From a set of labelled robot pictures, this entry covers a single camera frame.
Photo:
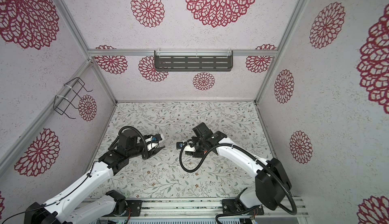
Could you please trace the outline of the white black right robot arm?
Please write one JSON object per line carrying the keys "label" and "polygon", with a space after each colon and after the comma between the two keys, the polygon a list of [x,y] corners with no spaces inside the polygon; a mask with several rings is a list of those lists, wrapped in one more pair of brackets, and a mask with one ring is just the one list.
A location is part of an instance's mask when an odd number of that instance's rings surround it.
{"label": "white black right robot arm", "polygon": [[185,172],[196,172],[210,153],[232,161],[254,179],[254,186],[243,189],[233,200],[224,204],[225,214],[256,211],[261,207],[269,210],[281,208],[295,215],[297,206],[290,192],[292,184],[282,163],[256,156],[235,144],[225,133],[212,132],[205,123],[193,128],[195,135],[178,142],[179,163]]}

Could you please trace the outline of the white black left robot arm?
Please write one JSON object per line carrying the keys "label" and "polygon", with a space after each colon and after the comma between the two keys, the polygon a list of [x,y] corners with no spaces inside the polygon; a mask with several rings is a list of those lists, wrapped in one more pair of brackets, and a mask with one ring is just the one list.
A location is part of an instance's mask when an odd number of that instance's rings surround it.
{"label": "white black left robot arm", "polygon": [[162,134],[142,135],[126,128],[91,168],[73,184],[43,204],[33,203],[24,216],[26,224],[89,224],[105,215],[124,216],[130,208],[126,197],[111,190],[82,208],[79,205],[101,184],[110,180],[129,164],[131,158],[149,159],[164,146]]}

